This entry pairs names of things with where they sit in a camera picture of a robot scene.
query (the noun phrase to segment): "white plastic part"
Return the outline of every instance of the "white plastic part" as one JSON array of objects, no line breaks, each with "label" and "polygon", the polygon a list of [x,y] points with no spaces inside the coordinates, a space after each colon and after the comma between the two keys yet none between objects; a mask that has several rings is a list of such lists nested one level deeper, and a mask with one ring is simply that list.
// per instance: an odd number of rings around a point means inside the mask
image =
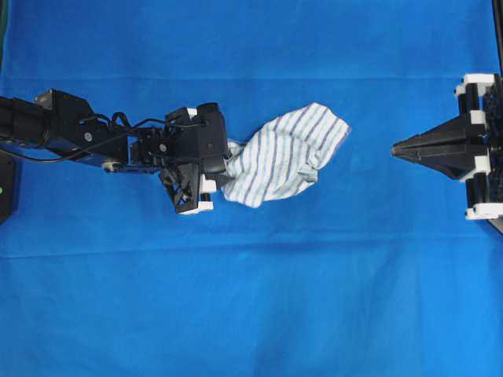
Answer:
[{"label": "white plastic part", "polygon": [[467,179],[472,179],[477,173],[490,173],[490,159],[489,153],[487,156],[475,156],[475,169],[464,177],[460,178],[459,182],[465,183]]},{"label": "white plastic part", "polygon": [[479,203],[465,212],[467,220],[495,220],[503,215],[503,203]]},{"label": "white plastic part", "polygon": [[479,97],[481,97],[486,93],[486,89],[494,84],[494,75],[487,73],[468,73],[464,75],[463,83],[456,86],[456,98],[466,93],[468,84],[477,84]]},{"label": "white plastic part", "polygon": [[186,210],[185,212],[181,212],[180,214],[199,214],[205,210],[213,210],[213,202],[199,202],[197,204],[197,208],[193,210]]},{"label": "white plastic part", "polygon": [[206,179],[206,176],[204,174],[201,174],[199,193],[212,194],[213,192],[217,192],[217,182],[211,179]]},{"label": "white plastic part", "polygon": [[472,124],[483,124],[487,130],[486,113],[482,110],[471,110],[470,118],[472,119]]},{"label": "white plastic part", "polygon": [[194,116],[197,115],[197,109],[196,108],[187,108],[187,112],[189,113],[189,117],[192,119]]}]

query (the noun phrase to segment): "cable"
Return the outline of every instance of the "cable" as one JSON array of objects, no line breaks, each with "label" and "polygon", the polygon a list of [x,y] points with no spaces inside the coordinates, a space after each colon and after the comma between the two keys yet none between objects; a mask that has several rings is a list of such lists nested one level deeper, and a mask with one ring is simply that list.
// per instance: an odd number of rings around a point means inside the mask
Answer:
[{"label": "cable", "polygon": [[74,159],[75,157],[83,154],[83,153],[86,153],[88,151],[91,151],[95,148],[99,148],[103,145],[106,145],[108,143],[111,143],[112,141],[115,141],[115,140],[119,140],[121,137],[125,137],[127,136],[131,131],[134,131],[136,130],[138,127],[144,125],[145,123],[162,123],[164,124],[164,121],[163,120],[159,120],[159,119],[154,119],[154,118],[147,118],[147,119],[143,119],[141,122],[135,124],[134,126],[132,126],[129,130],[126,130],[124,132],[122,132],[121,134],[119,135],[116,135],[114,137],[110,137],[109,139],[105,140],[105,141],[102,141],[100,143],[97,143],[95,145],[91,145],[87,148],[84,148],[84,149],[80,149],[78,150],[77,152],[74,152],[72,153],[71,155],[69,156],[66,156],[66,157],[61,157],[59,159],[34,159],[33,157],[29,157],[29,156],[26,156],[26,155],[22,155],[20,153],[16,153],[16,152],[11,152],[11,151],[8,151],[4,148],[0,148],[0,153],[4,153],[8,156],[11,156],[11,157],[17,157],[18,159],[26,159],[27,161],[30,161],[32,163],[60,163],[62,161],[67,161],[69,159]]}]

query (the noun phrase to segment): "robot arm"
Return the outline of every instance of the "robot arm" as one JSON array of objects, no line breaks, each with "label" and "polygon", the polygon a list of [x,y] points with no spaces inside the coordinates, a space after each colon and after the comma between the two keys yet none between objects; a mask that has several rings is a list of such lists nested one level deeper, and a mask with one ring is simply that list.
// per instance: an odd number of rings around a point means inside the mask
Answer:
[{"label": "robot arm", "polygon": [[[162,127],[141,127],[146,123]],[[33,159],[2,145],[44,148],[60,157]],[[13,158],[74,161],[107,173],[159,173],[175,211],[192,214],[213,209],[210,194],[229,180],[228,157],[225,121],[217,104],[180,108],[165,119],[131,126],[121,112],[109,119],[94,113],[86,100],[58,90],[36,97],[35,103],[0,98],[0,223],[12,211]]]}]

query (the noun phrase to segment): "white towel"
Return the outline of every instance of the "white towel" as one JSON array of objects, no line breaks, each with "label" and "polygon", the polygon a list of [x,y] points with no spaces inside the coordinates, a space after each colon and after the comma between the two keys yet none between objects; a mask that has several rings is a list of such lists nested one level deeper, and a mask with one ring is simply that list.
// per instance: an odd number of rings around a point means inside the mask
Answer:
[{"label": "white towel", "polygon": [[350,132],[329,108],[313,103],[266,123],[245,146],[229,141],[227,172],[234,180],[223,187],[225,198],[256,208],[299,194]]}]

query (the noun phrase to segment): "blue tablecloth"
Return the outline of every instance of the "blue tablecloth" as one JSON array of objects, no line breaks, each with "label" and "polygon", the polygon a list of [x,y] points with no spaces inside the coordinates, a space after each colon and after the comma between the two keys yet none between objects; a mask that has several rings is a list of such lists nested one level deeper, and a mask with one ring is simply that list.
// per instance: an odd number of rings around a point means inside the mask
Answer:
[{"label": "blue tablecloth", "polygon": [[237,140],[317,101],[353,132],[301,195],[188,218],[156,177],[24,163],[1,376],[503,372],[501,240],[463,185],[389,152],[497,70],[490,2],[12,1],[4,59],[4,97],[132,122],[217,101]]}]

